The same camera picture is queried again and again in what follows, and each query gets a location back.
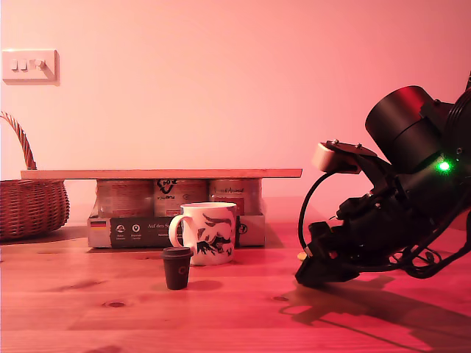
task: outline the cup logo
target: cup logo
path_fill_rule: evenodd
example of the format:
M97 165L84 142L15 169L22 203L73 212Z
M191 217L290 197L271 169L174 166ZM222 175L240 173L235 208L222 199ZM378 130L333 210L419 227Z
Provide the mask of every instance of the cup logo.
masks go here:
M248 228L245 224L243 224L243 223L239 224L239 226L238 226L238 233L239 234L245 234L245 233L247 233L247 230L248 230Z
M157 186L159 187L160 192L167 195L170 193L174 185L177 184L176 179L159 179L157 181Z
M180 266L180 268L178 268L179 274L186 274L187 272L188 272L188 266Z

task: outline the basket handle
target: basket handle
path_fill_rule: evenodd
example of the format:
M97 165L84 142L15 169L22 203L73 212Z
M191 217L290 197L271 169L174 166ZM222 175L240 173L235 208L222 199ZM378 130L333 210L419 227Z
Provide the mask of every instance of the basket handle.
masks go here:
M33 170L33 171L37 170L38 168L36 168L36 162L34 158L32 157L32 152L31 152L31 148L29 147L28 139L26 138L26 134L24 133L20 124L18 124L15 118L13 118L10 114L6 112L1 112L0 116L6 121L8 121L8 123L15 130L16 135L18 136L18 139L20 140L21 147L23 148L24 161L26 162L26 167L28 168L28 170Z

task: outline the white mug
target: white mug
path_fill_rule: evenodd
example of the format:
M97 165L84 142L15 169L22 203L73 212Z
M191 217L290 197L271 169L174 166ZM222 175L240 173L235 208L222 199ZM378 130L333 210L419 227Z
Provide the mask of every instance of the white mug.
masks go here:
M169 238L173 246L178 224L183 226L183 246L191 248L192 265L219 265L234 257L237 204L232 202L196 202L182 204L181 215L170 223Z

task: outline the green led light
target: green led light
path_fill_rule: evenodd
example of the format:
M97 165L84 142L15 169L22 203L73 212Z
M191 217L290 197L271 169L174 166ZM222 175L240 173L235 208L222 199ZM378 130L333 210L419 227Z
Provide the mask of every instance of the green led light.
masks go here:
M441 171L448 171L448 170L450 170L450 164L448 162L441 162L439 164L439 169Z

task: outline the box label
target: box label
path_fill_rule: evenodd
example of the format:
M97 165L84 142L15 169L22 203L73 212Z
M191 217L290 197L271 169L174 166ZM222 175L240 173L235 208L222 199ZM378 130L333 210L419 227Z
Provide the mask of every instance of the box label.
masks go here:
M171 246L168 217L130 217L110 219L110 240L113 248L143 248ZM182 228L177 235L182 243Z
M233 202L234 204L237 204L237 215L245 214L245 200L243 197L214 196L213 200L215 202Z

